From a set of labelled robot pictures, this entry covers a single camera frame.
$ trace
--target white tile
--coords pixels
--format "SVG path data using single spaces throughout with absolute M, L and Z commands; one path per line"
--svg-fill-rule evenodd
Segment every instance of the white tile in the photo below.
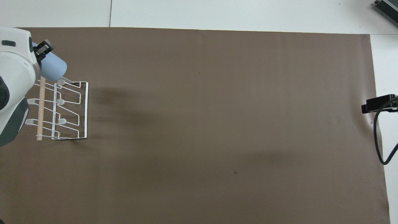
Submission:
M 112 27 L 398 34 L 373 0 L 113 0 Z
M 371 35 L 371 44 L 377 96 L 398 94 L 398 35 Z M 385 160 L 398 143 L 398 113 L 382 112 L 379 124 Z M 384 171 L 391 224 L 398 224 L 398 153 Z
M 0 0 L 0 26 L 106 27 L 111 0 Z

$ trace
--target black vent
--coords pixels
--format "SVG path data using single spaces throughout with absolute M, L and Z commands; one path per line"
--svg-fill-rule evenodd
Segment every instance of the black vent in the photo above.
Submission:
M 395 5 L 395 7 L 398 8 L 398 0 L 388 0 L 389 2 L 391 2 L 393 5 Z
M 391 22 L 393 22 L 395 25 L 398 26 L 398 12 L 389 6 L 385 1 L 380 1 L 375 5 L 375 9 L 380 12 L 383 16 L 385 16 L 387 19 L 389 19 Z

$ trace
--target black cable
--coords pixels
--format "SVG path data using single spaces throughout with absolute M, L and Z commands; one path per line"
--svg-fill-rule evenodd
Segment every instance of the black cable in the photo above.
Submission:
M 378 148 L 378 143 L 377 143 L 376 122 L 377 122 L 377 118 L 378 118 L 378 115 L 380 114 L 380 112 L 382 112 L 383 109 L 385 109 L 390 103 L 393 103 L 393 102 L 398 102 L 398 98 L 394 98 L 392 100 L 389 100 L 389 101 L 385 102 L 379 108 L 379 110 L 376 112 L 375 119 L 373 120 L 373 135 L 375 137 L 375 146 L 376 146 L 377 156 L 378 156 L 378 159 L 380 160 L 381 164 L 383 164 L 383 165 L 387 165 L 390 162 L 392 156 L 397 152 L 398 143 L 395 145 L 394 149 L 392 149 L 392 151 L 391 151 L 390 155 L 388 156 L 388 158 L 386 159 L 386 161 L 383 161 L 383 158 L 382 158 L 382 156 L 380 154 L 380 149 Z

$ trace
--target brown paper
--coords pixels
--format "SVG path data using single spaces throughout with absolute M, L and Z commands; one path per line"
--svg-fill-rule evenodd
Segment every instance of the brown paper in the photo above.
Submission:
M 7 224 L 389 223 L 369 35 L 28 30 L 89 82 L 88 138 L 1 148 Z

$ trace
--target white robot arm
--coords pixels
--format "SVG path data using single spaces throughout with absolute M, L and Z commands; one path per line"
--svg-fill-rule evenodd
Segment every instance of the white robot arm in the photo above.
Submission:
M 0 147 L 13 141 L 21 130 L 29 108 L 25 94 L 39 79 L 40 75 L 55 81 L 66 70 L 50 69 L 44 72 L 42 67 L 63 62 L 54 54 L 42 60 L 54 49 L 45 40 L 33 46 L 30 32 L 16 28 L 0 27 Z

